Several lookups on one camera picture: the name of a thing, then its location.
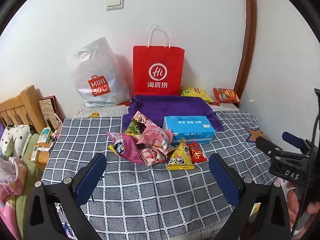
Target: box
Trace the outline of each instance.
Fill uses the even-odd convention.
[[[210,142],[215,130],[205,116],[165,116],[163,130],[171,129],[172,144],[177,145],[185,138],[187,143]]]

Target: wooden bed frame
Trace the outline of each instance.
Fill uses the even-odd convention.
[[[38,91],[32,85],[24,89],[20,95],[0,103],[0,118],[4,126],[33,125],[40,134],[47,126],[40,111],[40,99]]]

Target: snack bag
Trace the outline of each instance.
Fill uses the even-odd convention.
[[[218,103],[241,103],[232,89],[213,88],[213,93]]]
[[[143,133],[147,125],[156,126],[148,117],[137,111],[133,116],[127,130],[125,130],[125,133],[140,135]]]
[[[108,132],[109,138],[115,143],[112,150],[114,153],[120,157],[126,159],[127,161],[145,164],[143,159],[140,156],[140,153],[137,148],[137,139],[128,134],[118,133],[118,132]]]
[[[139,136],[137,144],[145,147],[140,151],[141,157],[147,165],[164,163],[172,141],[171,129],[163,131],[160,127],[148,125]]]
[[[203,151],[198,143],[188,144],[192,163],[206,162],[208,159],[204,156]]]
[[[212,102],[211,98],[208,96],[207,92],[200,88],[193,88],[193,87],[187,87],[187,88],[180,88],[179,91],[180,96],[183,97],[197,97],[202,98],[205,102],[210,103]]]
[[[165,163],[165,157],[159,151],[153,149],[152,147],[146,147],[140,150],[141,157],[145,164],[150,166],[156,163]]]
[[[191,161],[189,147],[186,144],[184,138],[181,139],[181,143],[174,150],[170,161],[167,165],[168,170],[193,170],[195,166]]]

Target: wall switch panel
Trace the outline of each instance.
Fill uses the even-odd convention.
[[[106,0],[106,10],[115,10],[123,8],[123,0]]]

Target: checkered bedsheet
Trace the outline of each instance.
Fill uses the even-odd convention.
[[[259,127],[252,114],[219,111],[225,132],[217,132],[210,143],[201,144],[206,156],[215,152],[242,177],[260,184],[274,178],[268,173],[265,155],[246,142],[246,127]],[[102,239],[202,239],[221,228],[232,212],[208,162],[194,170],[168,171],[164,163],[151,167],[120,159],[107,149],[107,132],[120,132],[121,117],[66,119],[60,138],[43,175],[44,184],[59,183],[87,165],[95,152],[107,155],[104,179],[82,211]],[[68,225],[59,210],[63,225]]]

